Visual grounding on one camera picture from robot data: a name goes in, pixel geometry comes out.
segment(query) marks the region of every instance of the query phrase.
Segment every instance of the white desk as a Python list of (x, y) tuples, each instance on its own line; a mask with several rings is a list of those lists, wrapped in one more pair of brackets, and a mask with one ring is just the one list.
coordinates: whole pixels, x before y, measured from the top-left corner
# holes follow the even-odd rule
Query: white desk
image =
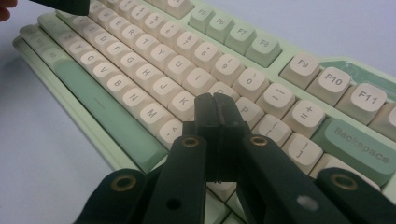
[[(396, 76), (396, 1), (206, 1), (318, 56)], [(20, 1), (0, 23), (0, 223), (71, 223), (111, 172), (11, 45), (47, 11)]]

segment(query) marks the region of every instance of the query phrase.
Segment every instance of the metal ring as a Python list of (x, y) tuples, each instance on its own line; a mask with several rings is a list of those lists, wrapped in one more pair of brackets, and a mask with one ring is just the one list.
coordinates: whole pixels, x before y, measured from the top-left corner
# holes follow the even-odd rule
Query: metal ring
[(115, 191), (126, 191), (132, 189), (136, 184), (136, 178), (133, 175), (119, 175), (111, 182), (111, 188)]
[(250, 143), (258, 147), (264, 147), (268, 144), (268, 140), (261, 136), (252, 136)]
[(183, 143), (183, 146), (185, 146), (185, 147), (196, 147), (196, 146), (198, 146), (199, 141), (197, 138), (194, 138), (194, 137), (186, 137), (186, 138), (183, 138), (182, 143)]
[(358, 188), (358, 183), (348, 175), (332, 174), (330, 179), (335, 186), (341, 189), (355, 190)]

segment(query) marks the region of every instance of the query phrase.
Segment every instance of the space bar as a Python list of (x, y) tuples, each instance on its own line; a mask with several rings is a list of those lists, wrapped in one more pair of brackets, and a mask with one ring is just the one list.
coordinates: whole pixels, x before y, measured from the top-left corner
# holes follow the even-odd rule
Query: space bar
[(76, 62), (57, 63), (54, 73), (144, 172), (167, 154), (165, 147)]

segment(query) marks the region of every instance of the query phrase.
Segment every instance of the keyboard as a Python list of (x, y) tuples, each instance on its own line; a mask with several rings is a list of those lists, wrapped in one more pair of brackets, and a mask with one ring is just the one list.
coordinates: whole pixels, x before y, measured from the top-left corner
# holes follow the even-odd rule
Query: keyboard
[[(396, 203), (396, 78), (319, 58), (198, 0), (92, 1), (21, 28), (15, 48), (114, 168), (166, 160), (193, 99), (231, 96), (307, 175), (348, 169)], [(235, 183), (208, 183), (205, 223), (244, 223)]]

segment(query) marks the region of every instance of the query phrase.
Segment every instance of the hand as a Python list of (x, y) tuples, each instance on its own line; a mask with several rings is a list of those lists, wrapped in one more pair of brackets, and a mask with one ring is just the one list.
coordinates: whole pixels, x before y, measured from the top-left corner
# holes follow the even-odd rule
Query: hand
[(18, 0), (0, 0), (0, 21), (6, 21), (9, 19), (8, 7), (15, 7)]

